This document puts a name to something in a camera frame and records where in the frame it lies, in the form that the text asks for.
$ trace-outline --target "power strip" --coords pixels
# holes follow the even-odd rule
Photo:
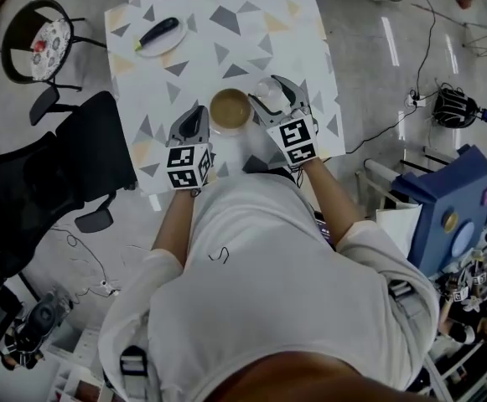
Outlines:
[[[414,107],[415,101],[412,99],[411,94],[407,94],[407,107]],[[426,106],[426,96],[420,95],[420,100],[416,100],[417,107]]]

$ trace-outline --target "red object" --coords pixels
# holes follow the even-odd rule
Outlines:
[[[45,49],[45,41],[39,40],[34,44],[34,52],[42,52]]]

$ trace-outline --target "chair armrest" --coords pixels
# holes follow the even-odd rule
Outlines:
[[[116,192],[110,193],[97,210],[76,218],[75,226],[77,226],[77,229],[83,234],[90,234],[109,228],[114,222],[109,211],[109,204],[112,203],[116,196]]]
[[[40,97],[36,99],[31,107],[31,111],[29,112],[28,116],[31,120],[31,125],[35,126],[40,122],[40,119],[44,117],[44,115],[49,111],[49,108],[59,101],[60,95],[59,90],[54,86],[50,86],[47,90],[45,90]]]

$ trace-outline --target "black chair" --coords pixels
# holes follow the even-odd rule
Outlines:
[[[37,10],[43,8],[53,9],[61,15],[61,17],[70,26],[71,37],[70,42],[68,43],[68,47],[66,48],[64,58],[60,61],[60,64],[57,64],[55,66],[54,71],[51,73],[51,76],[46,80],[35,80],[33,76],[22,75],[16,70],[12,58],[12,49],[29,52],[29,57],[32,57],[33,49],[31,48],[31,44],[36,38],[37,33],[46,23],[52,22],[52,20],[37,12]],[[76,36],[74,34],[73,24],[73,22],[75,21],[85,21],[85,18],[70,19],[62,6],[60,6],[54,0],[34,0],[21,8],[20,11],[13,18],[11,23],[8,25],[7,31],[5,32],[5,35],[3,37],[3,45],[1,47],[1,62],[3,64],[3,69],[7,77],[12,82],[15,82],[17,84],[31,84],[34,82],[43,81],[57,88],[81,90],[82,88],[80,86],[57,85],[54,82],[55,76],[59,73],[60,69],[68,58],[68,55],[70,54],[72,44],[77,42],[87,42],[89,44],[100,46],[104,49],[107,49],[107,47],[103,43],[97,42],[95,40]]]
[[[39,98],[36,99],[33,107],[31,107],[31,111],[29,112],[31,125],[35,126],[36,124],[38,124],[40,122],[40,119],[42,119],[46,113],[73,111],[78,108],[78,106],[59,104],[57,103],[59,99],[59,90],[50,85],[49,88],[45,90]]]
[[[110,226],[108,207],[117,190],[134,188],[137,181],[109,92],[75,109],[55,134],[0,155],[0,271],[5,278],[29,263],[51,226],[85,203],[108,195],[96,211],[75,220],[81,232]]]

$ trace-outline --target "white plate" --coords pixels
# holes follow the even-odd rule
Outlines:
[[[137,55],[144,58],[155,58],[179,44],[184,39],[185,34],[187,34],[187,23],[181,19],[178,19],[178,21],[178,27],[146,44],[137,51]]]

